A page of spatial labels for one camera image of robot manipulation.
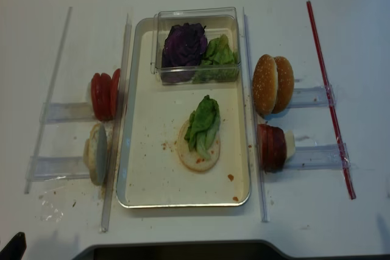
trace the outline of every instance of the purple cabbage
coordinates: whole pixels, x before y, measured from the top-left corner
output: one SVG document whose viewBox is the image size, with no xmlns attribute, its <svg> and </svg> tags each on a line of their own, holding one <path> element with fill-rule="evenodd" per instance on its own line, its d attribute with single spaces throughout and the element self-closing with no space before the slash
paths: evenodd
<svg viewBox="0 0 390 260">
<path fill-rule="evenodd" d="M 165 39 L 161 67 L 198 66 L 202 54 L 206 51 L 207 39 L 201 24 L 188 24 L 172 26 L 167 39 Z M 195 71 L 164 72 L 161 80 L 168 83 L 189 81 Z"/>
</svg>

